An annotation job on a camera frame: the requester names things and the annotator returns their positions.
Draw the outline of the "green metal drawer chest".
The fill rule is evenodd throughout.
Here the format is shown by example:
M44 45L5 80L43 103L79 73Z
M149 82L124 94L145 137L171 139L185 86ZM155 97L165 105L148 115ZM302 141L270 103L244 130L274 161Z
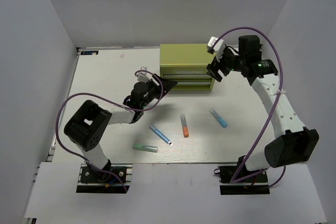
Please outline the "green metal drawer chest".
M161 44L160 77L176 81L175 91L212 91L206 69L212 60L207 44Z

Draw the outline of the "orange highlighter pen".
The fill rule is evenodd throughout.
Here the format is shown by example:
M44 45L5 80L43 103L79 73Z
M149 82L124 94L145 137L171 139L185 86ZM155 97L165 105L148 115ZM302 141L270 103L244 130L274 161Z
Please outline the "orange highlighter pen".
M185 114L180 115L180 120L181 120L183 136L184 137L189 137L189 131L188 131L188 126L187 126L187 121L186 121Z

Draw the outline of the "blue highlighter pen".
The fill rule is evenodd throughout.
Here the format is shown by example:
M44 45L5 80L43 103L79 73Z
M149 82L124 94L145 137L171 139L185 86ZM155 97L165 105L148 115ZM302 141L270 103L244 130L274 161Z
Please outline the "blue highlighter pen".
M166 144L168 145L172 145L172 142L170 141L170 139L165 136L158 128L156 128L154 125L150 125L149 129L155 133L160 139L162 139Z
M210 108L209 112L223 128L226 128L228 126L226 121L217 113L214 108Z

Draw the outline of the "green highlighter pen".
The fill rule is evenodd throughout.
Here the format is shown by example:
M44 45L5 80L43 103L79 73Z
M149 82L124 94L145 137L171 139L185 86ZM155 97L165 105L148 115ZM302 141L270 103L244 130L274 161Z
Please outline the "green highlighter pen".
M151 146L151 145L144 145L144 144L134 144L132 146L134 150L138 151L146 151L146 152L152 152L152 153L157 153L158 152L158 147L157 146Z

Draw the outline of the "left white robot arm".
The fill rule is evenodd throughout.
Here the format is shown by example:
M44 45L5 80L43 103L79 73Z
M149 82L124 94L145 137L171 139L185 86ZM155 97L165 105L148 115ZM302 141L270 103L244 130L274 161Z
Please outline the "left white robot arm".
M76 111L64 127L64 133L81 150L81 157L93 169L93 176L101 182L110 178L111 162L105 156L99 144L107 126L112 124L133 124L145 111L154 106L149 104L156 99L160 101L176 85L176 81L163 79L145 69L135 72L138 81L131 94L122 104L117 104L91 93L92 96L113 105L111 109L103 109L94 101L87 100Z

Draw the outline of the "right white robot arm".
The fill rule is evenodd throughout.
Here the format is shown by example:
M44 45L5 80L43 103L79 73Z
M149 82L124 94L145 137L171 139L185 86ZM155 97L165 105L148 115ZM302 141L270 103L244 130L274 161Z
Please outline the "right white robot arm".
M215 55L206 67L207 74L220 82L230 72L240 72L261 99L274 130L273 141L261 151L249 152L249 157L238 163L237 177L247 182L259 170L307 162L319 134L315 129L308 129L292 108L280 86L281 76L275 64L261 57L259 37L240 36L238 50L225 45L223 40L211 37L207 50Z

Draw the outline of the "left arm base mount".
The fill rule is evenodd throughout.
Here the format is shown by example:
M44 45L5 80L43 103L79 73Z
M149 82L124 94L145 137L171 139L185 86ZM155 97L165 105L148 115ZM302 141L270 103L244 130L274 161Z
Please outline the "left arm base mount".
M117 177L95 171L87 164L81 164L76 193L126 194L127 191L119 182L119 179L128 190L132 179L132 165L112 164L110 170Z

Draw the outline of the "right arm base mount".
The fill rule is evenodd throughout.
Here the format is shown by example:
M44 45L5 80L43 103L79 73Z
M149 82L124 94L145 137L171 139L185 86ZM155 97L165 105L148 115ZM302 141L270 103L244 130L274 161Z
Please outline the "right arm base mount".
M224 165L214 169L214 175L219 178L221 195L269 195L270 189L266 172L247 178L237 183L231 183L237 166Z

